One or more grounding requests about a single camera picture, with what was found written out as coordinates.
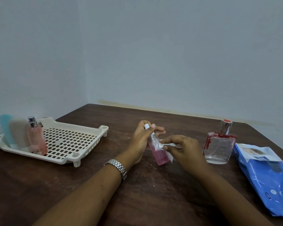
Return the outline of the small pink liquid spray bottle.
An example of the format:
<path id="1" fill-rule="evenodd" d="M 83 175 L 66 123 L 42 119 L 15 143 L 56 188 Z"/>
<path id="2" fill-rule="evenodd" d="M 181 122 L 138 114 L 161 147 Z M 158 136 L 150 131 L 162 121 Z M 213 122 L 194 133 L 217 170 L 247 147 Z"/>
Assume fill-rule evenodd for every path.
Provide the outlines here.
<path id="1" fill-rule="evenodd" d="M 160 144 L 159 138 L 158 136 L 156 136 L 155 132 L 153 132 L 149 136 L 147 143 L 159 166 L 170 161 L 169 156 L 167 154 L 168 152 L 166 152 L 165 150 L 162 149 L 162 147 L 159 146 Z"/>

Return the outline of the cream plastic perforated tray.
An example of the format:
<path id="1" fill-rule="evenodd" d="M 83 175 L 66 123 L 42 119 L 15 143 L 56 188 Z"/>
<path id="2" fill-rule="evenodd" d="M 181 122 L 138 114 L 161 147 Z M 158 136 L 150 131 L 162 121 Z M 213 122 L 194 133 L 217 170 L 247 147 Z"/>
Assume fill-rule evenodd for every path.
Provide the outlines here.
<path id="1" fill-rule="evenodd" d="M 1 127 L 0 149 L 42 161 L 56 164 L 73 163 L 74 167 L 80 167 L 81 160 L 95 148 L 102 137 L 107 136 L 109 130 L 108 126 L 103 125 L 99 128 L 90 128 L 57 122 L 52 117 L 40 118 L 37 122 L 42 125 L 48 149 L 45 156 L 10 148 Z"/>

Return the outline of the tall pink perfume bottle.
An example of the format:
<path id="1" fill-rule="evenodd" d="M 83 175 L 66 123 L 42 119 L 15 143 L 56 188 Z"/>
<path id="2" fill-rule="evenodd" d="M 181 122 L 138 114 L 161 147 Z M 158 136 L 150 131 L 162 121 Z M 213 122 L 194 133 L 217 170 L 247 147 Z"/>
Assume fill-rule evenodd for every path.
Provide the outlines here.
<path id="1" fill-rule="evenodd" d="M 42 125 L 34 116 L 28 117 L 29 129 L 27 131 L 32 151 L 34 154 L 45 156 L 48 152 Z"/>

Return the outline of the person's left forearm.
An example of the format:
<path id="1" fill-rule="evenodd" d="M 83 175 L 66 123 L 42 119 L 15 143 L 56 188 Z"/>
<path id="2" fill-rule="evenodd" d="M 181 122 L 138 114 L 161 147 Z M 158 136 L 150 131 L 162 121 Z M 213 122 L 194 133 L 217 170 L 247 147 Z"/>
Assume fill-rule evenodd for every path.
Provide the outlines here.
<path id="1" fill-rule="evenodd" d="M 97 225 L 121 180 L 120 171 L 112 164 L 106 164 L 32 226 Z"/>

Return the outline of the person's left hand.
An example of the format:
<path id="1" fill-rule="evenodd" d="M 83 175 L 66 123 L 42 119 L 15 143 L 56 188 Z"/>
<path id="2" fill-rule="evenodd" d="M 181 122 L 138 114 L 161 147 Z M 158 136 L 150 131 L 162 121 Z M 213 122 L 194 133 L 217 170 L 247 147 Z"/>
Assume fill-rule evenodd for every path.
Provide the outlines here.
<path id="1" fill-rule="evenodd" d="M 147 147 L 147 144 L 142 145 L 142 124 L 151 124 L 151 123 L 150 121 L 147 120 L 140 121 L 132 137 L 132 141 L 128 147 L 128 150 L 130 152 L 130 157 L 132 158 L 132 166 L 140 162 L 143 153 Z M 156 136 L 161 136 L 166 134 L 166 131 L 163 127 L 155 125 L 155 134 Z"/>

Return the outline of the blue wet wipes pack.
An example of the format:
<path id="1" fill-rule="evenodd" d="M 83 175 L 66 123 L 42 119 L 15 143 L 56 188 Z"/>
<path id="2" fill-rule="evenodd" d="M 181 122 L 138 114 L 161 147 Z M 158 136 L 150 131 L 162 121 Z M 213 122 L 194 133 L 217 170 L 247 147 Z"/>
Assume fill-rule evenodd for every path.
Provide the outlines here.
<path id="1" fill-rule="evenodd" d="M 283 160 L 270 148 L 236 143 L 239 167 L 274 217 L 283 217 Z"/>

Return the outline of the light blue rounded bottle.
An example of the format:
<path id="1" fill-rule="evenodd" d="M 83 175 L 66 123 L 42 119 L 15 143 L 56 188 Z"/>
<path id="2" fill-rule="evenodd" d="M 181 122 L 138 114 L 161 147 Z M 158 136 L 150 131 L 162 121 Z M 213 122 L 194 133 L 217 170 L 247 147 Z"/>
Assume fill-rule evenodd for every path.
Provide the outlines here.
<path id="1" fill-rule="evenodd" d="M 8 145 L 12 149 L 18 149 L 18 146 L 13 139 L 10 129 L 9 129 L 9 124 L 12 120 L 13 116 L 9 114 L 2 114 L 0 115 L 0 126 L 2 129 L 2 132 L 4 133 L 4 138 L 7 141 Z"/>

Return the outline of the beige rounded bottle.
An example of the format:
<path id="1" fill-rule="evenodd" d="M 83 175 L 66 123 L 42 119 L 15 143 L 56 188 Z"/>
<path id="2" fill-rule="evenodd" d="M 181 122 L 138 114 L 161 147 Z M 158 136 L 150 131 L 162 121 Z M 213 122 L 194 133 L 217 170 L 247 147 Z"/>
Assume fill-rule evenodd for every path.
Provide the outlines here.
<path id="1" fill-rule="evenodd" d="M 32 153 L 33 149 L 27 133 L 29 128 L 30 125 L 27 120 L 23 118 L 11 118 L 9 130 L 13 140 L 15 141 L 16 147 L 14 147 L 14 149 Z"/>

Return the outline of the person's right forearm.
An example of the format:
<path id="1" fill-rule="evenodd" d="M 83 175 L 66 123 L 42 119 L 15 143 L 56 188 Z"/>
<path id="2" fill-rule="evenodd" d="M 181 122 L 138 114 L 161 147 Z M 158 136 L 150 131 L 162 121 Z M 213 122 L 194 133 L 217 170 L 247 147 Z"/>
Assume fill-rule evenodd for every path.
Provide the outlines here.
<path id="1" fill-rule="evenodd" d="M 242 194 L 210 168 L 195 175 L 231 226 L 274 226 Z"/>

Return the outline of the silver metal wristwatch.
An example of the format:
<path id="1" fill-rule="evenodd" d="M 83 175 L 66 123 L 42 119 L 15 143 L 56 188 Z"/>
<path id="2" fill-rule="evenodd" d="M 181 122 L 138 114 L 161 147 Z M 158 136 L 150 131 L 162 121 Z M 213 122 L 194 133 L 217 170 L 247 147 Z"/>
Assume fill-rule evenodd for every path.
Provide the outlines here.
<path id="1" fill-rule="evenodd" d="M 115 159 L 110 159 L 109 161 L 107 161 L 107 162 L 104 164 L 104 166 L 105 166 L 105 165 L 108 165 L 108 164 L 111 164 L 111 165 L 113 165 L 115 168 L 118 169 L 118 171 L 119 171 L 120 174 L 121 174 L 121 183 L 123 183 L 124 180 L 125 180 L 126 177 L 127 177 L 127 170 L 125 169 L 125 167 L 124 167 L 119 161 L 117 161 L 117 160 L 115 160 Z"/>

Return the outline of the square glass perfume bottle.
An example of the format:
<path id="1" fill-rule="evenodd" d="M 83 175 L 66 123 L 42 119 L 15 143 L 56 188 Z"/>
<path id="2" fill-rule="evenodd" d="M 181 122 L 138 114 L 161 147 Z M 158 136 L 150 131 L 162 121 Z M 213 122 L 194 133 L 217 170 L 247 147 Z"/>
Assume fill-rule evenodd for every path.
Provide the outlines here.
<path id="1" fill-rule="evenodd" d="M 219 131 L 208 133 L 203 147 L 203 155 L 208 163 L 228 163 L 237 138 L 229 133 L 232 124 L 229 119 L 223 119 Z"/>

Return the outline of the person's right hand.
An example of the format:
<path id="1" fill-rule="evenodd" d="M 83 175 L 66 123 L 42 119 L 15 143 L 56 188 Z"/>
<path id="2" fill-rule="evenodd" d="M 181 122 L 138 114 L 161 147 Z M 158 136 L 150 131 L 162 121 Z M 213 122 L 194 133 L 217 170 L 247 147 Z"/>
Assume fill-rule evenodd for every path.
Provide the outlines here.
<path id="1" fill-rule="evenodd" d="M 182 149 L 182 158 L 174 158 L 181 167 L 197 180 L 210 177 L 210 166 L 204 158 L 196 139 L 183 135 L 173 135 L 160 140 L 161 144 Z"/>

